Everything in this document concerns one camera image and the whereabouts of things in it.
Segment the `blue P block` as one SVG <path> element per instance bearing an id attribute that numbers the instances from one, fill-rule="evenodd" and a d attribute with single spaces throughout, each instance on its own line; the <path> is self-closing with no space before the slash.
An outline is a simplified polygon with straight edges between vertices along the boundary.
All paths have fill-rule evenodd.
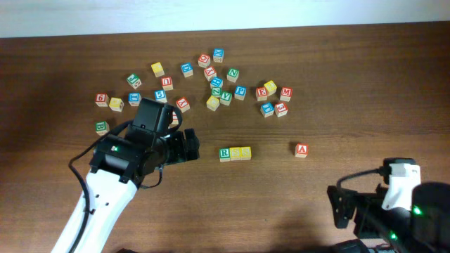
<path id="1" fill-rule="evenodd" d="M 244 100 L 247 93 L 247 88 L 245 86 L 237 86 L 234 92 L 234 98 L 237 100 Z"/>

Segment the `red M block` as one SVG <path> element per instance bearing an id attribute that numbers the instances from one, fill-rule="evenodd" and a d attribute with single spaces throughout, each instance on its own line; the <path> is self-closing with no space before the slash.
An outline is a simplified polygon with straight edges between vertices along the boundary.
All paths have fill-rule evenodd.
<path id="1" fill-rule="evenodd" d="M 280 100 L 289 102 L 293 96 L 293 90 L 289 87 L 283 87 L 280 93 Z"/>

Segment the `red E block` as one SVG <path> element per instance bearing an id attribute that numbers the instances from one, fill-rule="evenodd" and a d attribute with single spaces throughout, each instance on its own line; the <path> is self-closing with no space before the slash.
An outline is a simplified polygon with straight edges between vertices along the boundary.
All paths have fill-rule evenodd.
<path id="1" fill-rule="evenodd" d="M 255 95 L 256 95 L 257 101 L 267 100 L 268 91 L 265 87 L 257 87 Z"/>

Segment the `blue E block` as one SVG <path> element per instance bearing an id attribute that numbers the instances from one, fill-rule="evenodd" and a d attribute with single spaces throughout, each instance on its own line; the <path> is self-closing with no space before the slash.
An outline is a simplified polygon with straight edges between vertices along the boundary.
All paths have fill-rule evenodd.
<path id="1" fill-rule="evenodd" d="M 274 114 L 274 107 L 271 103 L 264 103 L 261 105 L 260 111 L 264 117 L 269 117 Z"/>

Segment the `blue block centre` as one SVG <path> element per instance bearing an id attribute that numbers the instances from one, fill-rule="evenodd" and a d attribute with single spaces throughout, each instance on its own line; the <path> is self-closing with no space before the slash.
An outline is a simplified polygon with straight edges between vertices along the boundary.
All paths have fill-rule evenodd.
<path id="1" fill-rule="evenodd" d="M 218 78 L 218 77 L 214 77 L 211 81 L 210 81 L 210 88 L 221 88 L 223 86 L 223 79 Z"/>

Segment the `red C block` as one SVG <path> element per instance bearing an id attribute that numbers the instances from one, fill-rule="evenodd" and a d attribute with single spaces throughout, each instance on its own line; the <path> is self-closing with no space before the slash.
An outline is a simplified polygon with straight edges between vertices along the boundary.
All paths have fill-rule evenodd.
<path id="1" fill-rule="evenodd" d="M 202 68 L 207 68 L 210 66 L 211 57 L 207 54 L 201 54 L 198 58 L 198 65 Z"/>

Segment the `blue D block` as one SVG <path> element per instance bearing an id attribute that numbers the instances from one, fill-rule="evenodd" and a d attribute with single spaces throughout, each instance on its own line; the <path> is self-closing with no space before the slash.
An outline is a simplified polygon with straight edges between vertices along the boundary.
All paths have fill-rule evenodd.
<path id="1" fill-rule="evenodd" d="M 182 64 L 181 71 L 185 78 L 193 76 L 193 67 L 192 67 L 191 63 Z"/>

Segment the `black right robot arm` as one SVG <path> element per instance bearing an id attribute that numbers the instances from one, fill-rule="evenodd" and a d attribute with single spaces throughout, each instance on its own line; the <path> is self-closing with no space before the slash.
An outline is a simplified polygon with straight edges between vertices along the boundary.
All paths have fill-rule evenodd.
<path id="1" fill-rule="evenodd" d="M 335 227 L 345 229 L 355 223 L 354 235 L 359 239 L 382 239 L 397 252 L 449 251 L 449 185 L 430 182 L 416 186 L 409 197 L 412 208 L 381 207 L 387 189 L 374 193 L 358 193 L 328 186 Z"/>

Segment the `red A block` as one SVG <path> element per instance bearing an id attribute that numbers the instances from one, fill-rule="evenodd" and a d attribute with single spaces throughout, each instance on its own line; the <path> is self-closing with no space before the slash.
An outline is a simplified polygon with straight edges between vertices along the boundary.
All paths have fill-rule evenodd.
<path id="1" fill-rule="evenodd" d="M 295 147 L 295 156 L 305 158 L 309 154 L 309 146 L 307 144 L 298 143 Z"/>

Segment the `red U block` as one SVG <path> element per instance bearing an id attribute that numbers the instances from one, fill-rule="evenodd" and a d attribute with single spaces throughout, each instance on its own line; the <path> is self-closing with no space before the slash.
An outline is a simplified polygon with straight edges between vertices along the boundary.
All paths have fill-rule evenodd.
<path id="1" fill-rule="evenodd" d="M 161 79 L 162 88 L 165 91 L 171 91 L 174 89 L 173 81 L 171 77 L 163 77 Z"/>

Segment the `green N block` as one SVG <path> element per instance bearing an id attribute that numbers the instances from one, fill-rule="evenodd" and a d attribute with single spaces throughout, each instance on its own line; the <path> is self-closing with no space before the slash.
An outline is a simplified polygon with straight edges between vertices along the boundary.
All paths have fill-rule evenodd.
<path id="1" fill-rule="evenodd" d="M 227 72 L 227 80 L 233 83 L 236 83 L 239 77 L 240 71 L 236 68 L 231 67 Z"/>

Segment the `yellow block right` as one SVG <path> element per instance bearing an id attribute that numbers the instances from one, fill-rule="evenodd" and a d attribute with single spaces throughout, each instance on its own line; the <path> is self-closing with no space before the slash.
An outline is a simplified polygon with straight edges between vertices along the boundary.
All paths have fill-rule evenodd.
<path id="1" fill-rule="evenodd" d="M 267 90 L 269 96 L 274 95 L 277 90 L 277 86 L 273 80 L 270 80 L 267 83 L 265 83 L 264 88 Z"/>

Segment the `yellow S block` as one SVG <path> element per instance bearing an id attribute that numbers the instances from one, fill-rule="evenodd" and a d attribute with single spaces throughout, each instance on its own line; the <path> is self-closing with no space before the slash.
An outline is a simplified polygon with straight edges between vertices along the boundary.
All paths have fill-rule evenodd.
<path id="1" fill-rule="evenodd" d="M 241 158 L 240 147 L 229 148 L 229 151 L 230 151 L 230 159 L 231 159 L 231 161 L 240 160 L 240 158 Z"/>
<path id="2" fill-rule="evenodd" d="M 240 147 L 240 159 L 250 160 L 252 158 L 252 151 L 250 146 Z"/>

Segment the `green B block left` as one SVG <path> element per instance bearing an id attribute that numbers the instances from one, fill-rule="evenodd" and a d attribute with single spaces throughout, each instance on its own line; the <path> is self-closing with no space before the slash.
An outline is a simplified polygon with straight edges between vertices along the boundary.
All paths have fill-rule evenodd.
<path id="1" fill-rule="evenodd" d="M 101 122 L 95 123 L 95 132 L 99 136 L 105 135 L 106 133 L 109 132 L 109 130 L 110 130 L 110 127 L 106 121 L 101 121 Z"/>

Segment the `green J block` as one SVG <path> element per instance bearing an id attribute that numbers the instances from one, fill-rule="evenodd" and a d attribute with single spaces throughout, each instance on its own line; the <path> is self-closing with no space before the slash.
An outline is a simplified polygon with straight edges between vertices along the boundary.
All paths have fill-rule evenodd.
<path id="1" fill-rule="evenodd" d="M 126 78 L 126 81 L 133 89 L 137 89 L 140 87 L 140 85 L 142 85 L 142 81 L 140 80 L 139 76 L 134 73 L 130 74 Z"/>

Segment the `green R block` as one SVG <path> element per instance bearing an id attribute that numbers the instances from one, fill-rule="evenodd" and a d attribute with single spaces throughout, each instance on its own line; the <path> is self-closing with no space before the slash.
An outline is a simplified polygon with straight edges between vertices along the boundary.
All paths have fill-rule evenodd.
<path id="1" fill-rule="evenodd" d="M 221 148 L 219 150 L 219 161 L 220 162 L 229 162 L 231 160 L 230 150 L 229 148 Z"/>

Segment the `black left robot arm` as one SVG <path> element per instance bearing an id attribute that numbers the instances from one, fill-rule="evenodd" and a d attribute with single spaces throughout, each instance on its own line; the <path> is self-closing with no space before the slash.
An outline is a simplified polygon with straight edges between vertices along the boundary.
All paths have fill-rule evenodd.
<path id="1" fill-rule="evenodd" d="M 144 178 L 166 166 L 199 158 L 200 142 L 193 129 L 180 131 L 189 108 L 180 98 L 175 105 L 144 98 L 136 116 L 100 136 L 87 149 L 93 157 L 86 177 L 77 177 L 82 194 L 60 234 L 54 252 L 101 252 L 110 233 Z"/>

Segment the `red 3 block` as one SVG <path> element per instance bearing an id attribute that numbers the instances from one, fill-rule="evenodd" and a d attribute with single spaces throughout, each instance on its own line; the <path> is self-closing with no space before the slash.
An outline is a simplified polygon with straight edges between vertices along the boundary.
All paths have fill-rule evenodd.
<path id="1" fill-rule="evenodd" d="M 277 117 L 282 117 L 288 113 L 288 106 L 284 102 L 275 104 L 274 108 Z"/>

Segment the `red 6 block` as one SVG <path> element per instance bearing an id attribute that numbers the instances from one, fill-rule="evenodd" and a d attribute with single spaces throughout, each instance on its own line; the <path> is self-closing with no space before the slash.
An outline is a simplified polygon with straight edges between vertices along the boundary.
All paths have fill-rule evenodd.
<path id="1" fill-rule="evenodd" d="M 110 98 L 106 93 L 97 93 L 95 97 L 95 104 L 98 107 L 108 107 Z"/>

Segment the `blue 5 block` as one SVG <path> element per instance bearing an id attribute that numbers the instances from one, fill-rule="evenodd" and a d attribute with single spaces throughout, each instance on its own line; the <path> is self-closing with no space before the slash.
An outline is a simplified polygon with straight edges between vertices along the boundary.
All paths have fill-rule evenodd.
<path id="1" fill-rule="evenodd" d="M 154 92 L 155 100 L 160 103 L 166 103 L 167 102 L 167 95 L 165 93 L 165 90 L 157 90 Z"/>

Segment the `green Z block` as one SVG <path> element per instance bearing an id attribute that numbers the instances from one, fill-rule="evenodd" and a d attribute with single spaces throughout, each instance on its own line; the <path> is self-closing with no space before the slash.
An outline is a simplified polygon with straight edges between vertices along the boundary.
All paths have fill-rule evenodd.
<path id="1" fill-rule="evenodd" d="M 211 89 L 211 96 L 220 98 L 222 94 L 222 89 L 219 87 L 214 87 Z"/>

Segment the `yellow block centre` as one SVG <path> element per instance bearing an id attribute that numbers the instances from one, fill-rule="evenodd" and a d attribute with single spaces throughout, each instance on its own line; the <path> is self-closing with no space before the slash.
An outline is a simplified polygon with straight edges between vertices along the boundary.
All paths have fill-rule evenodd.
<path id="1" fill-rule="evenodd" d="M 217 108 L 220 106 L 220 100 L 217 97 L 210 96 L 207 99 L 206 106 L 211 111 L 216 111 Z"/>

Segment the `red Y block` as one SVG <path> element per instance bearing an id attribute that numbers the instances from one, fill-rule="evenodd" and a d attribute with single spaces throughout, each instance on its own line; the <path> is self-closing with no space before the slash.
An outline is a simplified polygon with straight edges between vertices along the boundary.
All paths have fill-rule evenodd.
<path id="1" fill-rule="evenodd" d="M 212 81 L 217 76 L 217 71 L 213 66 L 206 67 L 204 69 L 204 76 L 207 81 Z"/>

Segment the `blue X block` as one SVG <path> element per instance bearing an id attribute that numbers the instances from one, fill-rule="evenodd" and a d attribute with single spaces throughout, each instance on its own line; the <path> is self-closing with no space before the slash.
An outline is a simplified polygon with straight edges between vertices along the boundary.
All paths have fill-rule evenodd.
<path id="1" fill-rule="evenodd" d="M 224 49 L 222 48 L 215 48 L 213 50 L 213 61 L 216 63 L 222 63 L 224 60 Z"/>

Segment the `green V block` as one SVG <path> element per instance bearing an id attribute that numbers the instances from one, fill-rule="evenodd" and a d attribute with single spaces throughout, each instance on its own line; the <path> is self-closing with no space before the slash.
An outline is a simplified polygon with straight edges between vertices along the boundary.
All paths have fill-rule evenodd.
<path id="1" fill-rule="evenodd" d="M 233 98 L 232 93 L 223 91 L 220 96 L 220 103 L 229 106 Z"/>

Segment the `yellow block far left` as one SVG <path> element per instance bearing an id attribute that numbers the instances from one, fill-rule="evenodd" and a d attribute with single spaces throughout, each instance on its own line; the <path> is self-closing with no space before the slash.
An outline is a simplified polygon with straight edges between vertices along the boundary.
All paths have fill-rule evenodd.
<path id="1" fill-rule="evenodd" d="M 163 69 L 161 62 L 153 63 L 150 65 L 150 67 L 156 77 L 161 77 L 165 75 L 165 71 Z"/>

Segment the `red I block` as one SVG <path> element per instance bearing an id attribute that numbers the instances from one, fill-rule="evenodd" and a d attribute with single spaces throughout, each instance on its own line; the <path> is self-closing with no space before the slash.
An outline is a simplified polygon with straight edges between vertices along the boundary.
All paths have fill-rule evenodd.
<path id="1" fill-rule="evenodd" d="M 172 113 L 172 123 L 169 125 L 171 128 L 177 127 L 179 125 L 179 119 L 175 112 Z"/>

